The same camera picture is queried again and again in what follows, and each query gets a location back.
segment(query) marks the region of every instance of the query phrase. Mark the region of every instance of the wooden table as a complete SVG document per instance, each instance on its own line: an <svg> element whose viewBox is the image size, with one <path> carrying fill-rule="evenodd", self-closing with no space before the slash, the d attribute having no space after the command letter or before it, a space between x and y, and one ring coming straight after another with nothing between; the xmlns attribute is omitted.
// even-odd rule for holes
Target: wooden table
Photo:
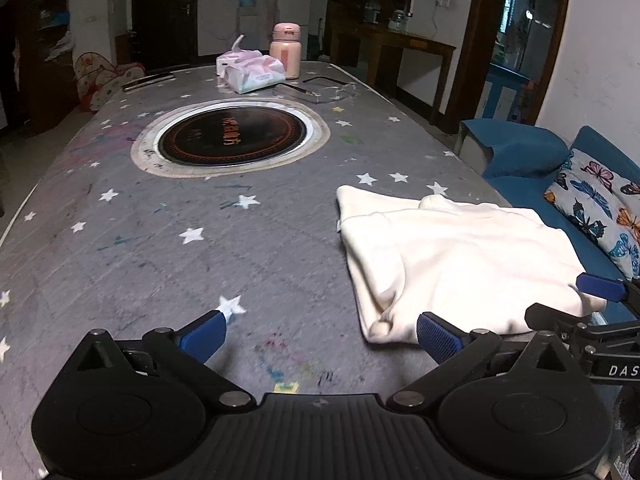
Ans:
<svg viewBox="0 0 640 480"><path fill-rule="evenodd" d="M436 121L442 103L442 96L444 95L444 87L449 76L451 57L456 49L454 46L430 40L417 34L389 30L382 25L358 23L351 20L332 21L331 30L331 62L338 65L357 65L360 40L369 40L371 42L371 51L369 69L367 71L367 84L371 87L380 86L392 96L396 93L402 50L404 48L442 56L440 76L429 118L431 124Z"/></svg>

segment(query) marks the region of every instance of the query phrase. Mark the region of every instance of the table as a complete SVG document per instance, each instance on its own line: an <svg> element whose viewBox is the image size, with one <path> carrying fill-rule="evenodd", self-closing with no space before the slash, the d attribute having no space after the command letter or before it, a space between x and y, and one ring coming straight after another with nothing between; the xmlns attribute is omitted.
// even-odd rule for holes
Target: table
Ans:
<svg viewBox="0 0 640 480"><path fill-rule="evenodd" d="M373 23L358 23L353 20L337 20L331 23L332 40L331 40L331 61L335 64L350 64L350 53L343 50L344 44L340 37L351 36L359 40L371 41L371 52L369 56L369 69L367 70L367 84L371 87L380 83L380 75L383 70L386 74L383 78L386 80L385 89L389 94L394 95L396 91L396 83L398 81L398 73L400 70L400 62L402 60L402 49L419 50L427 54L435 54L442 57L442 65L440 67L440 76L438 77L438 85L436 86L436 95L433 99L431 107L431 115L429 122L433 124L436 121L442 97L444 95L444 87L449 76L451 66L451 58L454 46L441 43L439 41L430 40L418 34L404 32L402 30L389 30L382 25Z"/></svg>

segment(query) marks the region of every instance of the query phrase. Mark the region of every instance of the pink thermos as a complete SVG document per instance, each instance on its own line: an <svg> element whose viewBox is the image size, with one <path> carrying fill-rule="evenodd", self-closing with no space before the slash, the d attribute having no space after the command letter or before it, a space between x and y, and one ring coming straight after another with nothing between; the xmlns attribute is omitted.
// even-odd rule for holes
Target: pink thermos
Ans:
<svg viewBox="0 0 640 480"><path fill-rule="evenodd" d="M278 23L273 27L273 41L269 55L284 65L287 79L300 77L300 26L295 23Z"/></svg>

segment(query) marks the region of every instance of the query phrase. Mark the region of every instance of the butterfly pillow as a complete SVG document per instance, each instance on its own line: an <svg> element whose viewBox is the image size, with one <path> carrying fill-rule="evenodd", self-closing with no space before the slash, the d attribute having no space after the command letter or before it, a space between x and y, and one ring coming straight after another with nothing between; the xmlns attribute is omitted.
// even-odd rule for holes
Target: butterfly pillow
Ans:
<svg viewBox="0 0 640 480"><path fill-rule="evenodd" d="M628 278L640 274L640 186L591 155L571 150L545 192L552 203Z"/></svg>

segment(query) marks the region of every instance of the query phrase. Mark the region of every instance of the pink bottle lid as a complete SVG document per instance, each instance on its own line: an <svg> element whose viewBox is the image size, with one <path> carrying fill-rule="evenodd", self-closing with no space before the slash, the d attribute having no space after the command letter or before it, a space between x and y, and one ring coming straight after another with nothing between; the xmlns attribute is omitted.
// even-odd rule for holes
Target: pink bottle lid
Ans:
<svg viewBox="0 0 640 480"><path fill-rule="evenodd" d="M275 41L299 41L300 26L295 23L277 23L273 27Z"/></svg>

